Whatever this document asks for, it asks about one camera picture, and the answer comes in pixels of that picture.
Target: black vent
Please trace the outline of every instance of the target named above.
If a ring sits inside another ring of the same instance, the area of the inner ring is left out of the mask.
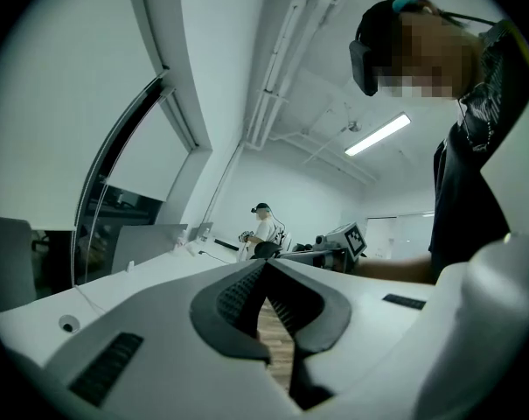
[[[393,304],[406,306],[408,308],[414,308],[415,310],[423,309],[425,302],[423,300],[417,300],[415,298],[397,296],[396,294],[386,294],[383,300],[391,302]]]
[[[291,337],[315,320],[323,311],[324,300],[315,291],[295,279],[271,269],[274,282],[270,284],[268,299]]]
[[[70,390],[93,406],[101,406],[142,342],[140,336],[120,333],[70,385]]]
[[[264,288],[257,287],[262,268],[241,278],[218,296],[218,313],[231,326],[255,337],[258,312],[264,301]]]

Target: wooden floor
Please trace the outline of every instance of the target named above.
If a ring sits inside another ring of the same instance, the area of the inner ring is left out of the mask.
[[[258,331],[261,342],[268,347],[272,363],[268,371],[289,392],[289,380],[293,365],[293,340],[275,315],[274,308],[266,299],[258,316]]]

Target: vr headset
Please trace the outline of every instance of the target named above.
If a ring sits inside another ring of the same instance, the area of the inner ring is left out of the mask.
[[[407,4],[413,4],[418,0],[386,0],[377,3],[368,10],[359,24],[355,40],[350,43],[350,59],[352,60],[353,80],[358,84],[361,91],[367,96],[373,96],[377,93],[379,87],[378,77],[373,71],[374,53],[372,49],[361,42],[359,39],[363,25],[369,32],[374,30],[373,27],[386,23],[394,15],[400,13]],[[494,25],[493,22],[483,20],[478,17],[464,16],[455,12],[440,10],[440,14],[445,18],[464,18],[473,20],[482,24]]]
[[[350,58],[352,59],[353,80],[367,96],[377,93],[379,86],[372,65],[372,50],[358,40],[350,43]]]

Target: white shirt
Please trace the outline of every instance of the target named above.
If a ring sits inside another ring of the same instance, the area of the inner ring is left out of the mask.
[[[271,218],[262,220],[256,229],[256,233],[253,235],[256,238],[260,238],[264,242],[271,242],[275,238],[275,224]],[[256,244],[251,242],[248,246],[247,258],[254,255],[254,248]]]

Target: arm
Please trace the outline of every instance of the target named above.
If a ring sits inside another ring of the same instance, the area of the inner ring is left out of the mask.
[[[431,255],[398,262],[360,258],[356,262],[352,274],[360,277],[379,278],[381,280],[435,284],[433,273],[431,272]]]

